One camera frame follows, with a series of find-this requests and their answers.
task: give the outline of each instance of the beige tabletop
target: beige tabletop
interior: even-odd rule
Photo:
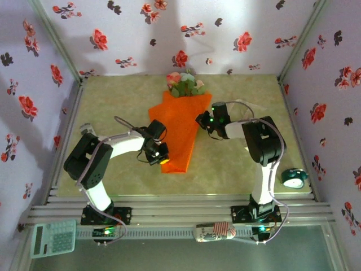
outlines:
[[[199,75],[209,92],[212,103],[242,100],[249,103],[256,117],[271,116],[283,135],[287,152],[276,175],[276,193],[310,193],[308,184],[303,189],[289,189],[281,185],[280,175],[288,168],[304,168],[296,138],[280,88],[274,75]],[[111,136],[126,132],[114,121],[114,115],[134,126],[148,126],[148,109],[162,102],[166,90],[165,76],[97,76],[90,77],[81,98],[67,155],[81,138],[79,127],[91,123],[96,135]],[[235,104],[231,120],[247,114]],[[250,194],[256,163],[245,149],[244,139],[215,141],[199,129],[188,172],[161,173],[159,165],[149,166],[136,160],[130,152],[113,158],[104,176],[109,195],[207,195]],[[74,181],[62,171],[59,196],[79,196]]]

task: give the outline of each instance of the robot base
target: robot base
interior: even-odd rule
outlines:
[[[113,207],[112,213],[110,214],[116,218],[119,218],[125,223],[125,225],[130,224],[131,220],[131,208],[130,207]],[[115,226],[118,224],[117,221],[113,219],[108,219],[100,215],[96,210],[94,210],[90,205],[86,206],[83,209],[83,214],[81,216],[80,225],[107,225]]]
[[[271,222],[282,222],[280,208],[275,205],[275,209],[265,217],[254,219],[249,213],[249,206],[232,206],[231,207],[232,222],[237,223],[254,223],[261,222],[264,224]]]

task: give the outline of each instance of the small alarm clock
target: small alarm clock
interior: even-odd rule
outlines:
[[[289,188],[301,189],[305,185],[305,179],[309,175],[302,169],[290,168],[282,172],[281,181],[282,184]]]

